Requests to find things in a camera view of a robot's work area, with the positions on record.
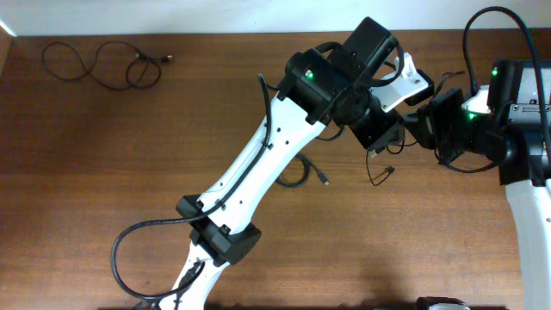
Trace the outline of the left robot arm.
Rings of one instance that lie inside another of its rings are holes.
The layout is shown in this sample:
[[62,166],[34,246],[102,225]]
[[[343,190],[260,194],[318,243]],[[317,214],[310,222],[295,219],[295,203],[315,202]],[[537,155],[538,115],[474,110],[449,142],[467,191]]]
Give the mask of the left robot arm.
[[192,227],[189,254],[173,289],[145,295],[153,309],[202,309],[223,270],[261,237],[252,222],[259,202],[299,152],[329,122],[345,125],[372,150],[398,121],[395,101],[372,89],[395,84],[404,70],[398,40],[367,17],[343,43],[326,42],[287,62],[266,115],[244,150],[209,190],[176,205]]

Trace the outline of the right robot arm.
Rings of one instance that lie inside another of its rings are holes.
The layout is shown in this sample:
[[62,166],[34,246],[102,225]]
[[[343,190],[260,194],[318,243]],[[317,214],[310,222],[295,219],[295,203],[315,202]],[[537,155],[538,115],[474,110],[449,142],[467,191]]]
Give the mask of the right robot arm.
[[499,60],[480,94],[465,99],[449,90],[405,116],[404,125],[441,165],[472,152],[498,167],[517,230],[524,306],[548,309],[550,163],[533,65]]

